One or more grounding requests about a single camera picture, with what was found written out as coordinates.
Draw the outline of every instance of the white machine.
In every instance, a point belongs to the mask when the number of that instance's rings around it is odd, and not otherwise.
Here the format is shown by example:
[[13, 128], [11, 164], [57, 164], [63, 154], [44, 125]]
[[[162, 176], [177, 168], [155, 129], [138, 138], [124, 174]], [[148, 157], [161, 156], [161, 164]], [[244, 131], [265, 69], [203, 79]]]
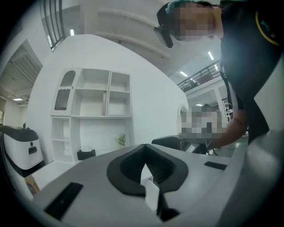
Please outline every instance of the white machine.
[[37, 133], [29, 128], [1, 126], [0, 140], [13, 186], [32, 199], [24, 179], [45, 165]]

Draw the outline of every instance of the black slot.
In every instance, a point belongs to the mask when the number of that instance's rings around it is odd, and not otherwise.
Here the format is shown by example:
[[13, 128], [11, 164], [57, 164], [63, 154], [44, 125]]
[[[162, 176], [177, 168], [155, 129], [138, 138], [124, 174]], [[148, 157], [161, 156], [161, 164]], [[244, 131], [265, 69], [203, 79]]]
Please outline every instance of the black slot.
[[70, 183], [45, 209], [45, 212], [60, 220], [82, 188], [81, 184]]
[[211, 161], [206, 162], [204, 165], [212, 167], [212, 168], [217, 168], [217, 169], [220, 169], [220, 170], [225, 170], [226, 167], [227, 167], [227, 165], [225, 165], [225, 164], [220, 164], [220, 163], [211, 162]]
[[28, 154], [33, 154], [33, 153], [36, 153], [37, 152], [37, 148], [36, 147], [30, 147], [28, 149]]

